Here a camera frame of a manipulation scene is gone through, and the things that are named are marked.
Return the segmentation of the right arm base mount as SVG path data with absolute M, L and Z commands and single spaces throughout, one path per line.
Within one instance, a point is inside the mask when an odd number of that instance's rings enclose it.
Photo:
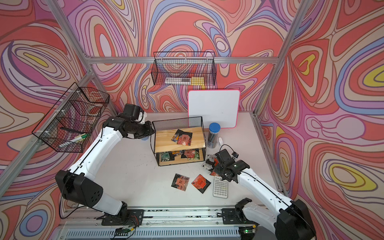
M 217 217 L 222 218 L 224 225 L 252 224 L 258 226 L 258 223 L 248 220 L 243 213 L 245 205 L 251 202 L 251 199 L 244 198 L 237 202 L 234 208 L 222 209 L 220 213 L 217 213 Z

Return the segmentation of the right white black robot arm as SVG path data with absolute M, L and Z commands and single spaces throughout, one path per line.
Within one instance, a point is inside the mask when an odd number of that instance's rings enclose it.
M 264 180 L 238 154 L 224 149 L 215 154 L 218 164 L 213 172 L 222 180 L 235 182 L 259 199 L 264 206 L 244 198 L 237 202 L 227 219 L 240 224 L 256 223 L 274 233 L 278 240 L 315 240 L 317 233 L 307 205 L 301 200 L 284 196 Z

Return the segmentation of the dark orange label tea bag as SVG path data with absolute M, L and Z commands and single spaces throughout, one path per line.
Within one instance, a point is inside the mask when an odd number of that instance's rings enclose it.
M 187 141 L 189 137 L 189 134 L 187 132 L 184 132 L 182 130 L 177 130 L 174 136 L 172 137 L 173 142 L 178 142 L 178 141 Z

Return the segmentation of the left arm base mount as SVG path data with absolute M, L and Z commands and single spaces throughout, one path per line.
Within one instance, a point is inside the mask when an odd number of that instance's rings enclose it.
M 117 215 L 105 214 L 102 226 L 140 226 L 144 218 L 143 209 L 128 209 L 124 207 Z

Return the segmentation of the white patterned tea bag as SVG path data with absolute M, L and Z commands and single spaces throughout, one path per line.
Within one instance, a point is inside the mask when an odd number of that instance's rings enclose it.
M 202 167 L 208 171 L 212 171 L 217 165 L 215 159 L 215 155 L 207 155 L 205 161 L 202 164 Z

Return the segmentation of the red tea bag black edge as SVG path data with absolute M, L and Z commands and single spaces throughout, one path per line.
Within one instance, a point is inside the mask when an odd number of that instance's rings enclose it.
M 180 175 L 180 174 L 175 174 L 175 177 L 172 181 L 171 187 L 176 188 L 181 191 L 186 191 L 188 183 L 189 183 L 190 178 Z

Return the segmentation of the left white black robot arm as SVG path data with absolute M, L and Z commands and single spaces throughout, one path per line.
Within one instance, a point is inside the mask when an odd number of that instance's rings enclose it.
M 147 138 L 155 133 L 150 121 L 133 121 L 131 118 L 110 117 L 95 141 L 81 158 L 69 167 L 60 170 L 55 180 L 61 198 L 81 206 L 92 208 L 110 216 L 127 217 L 127 204 L 107 194 L 95 182 L 95 177 L 109 153 L 123 138 Z

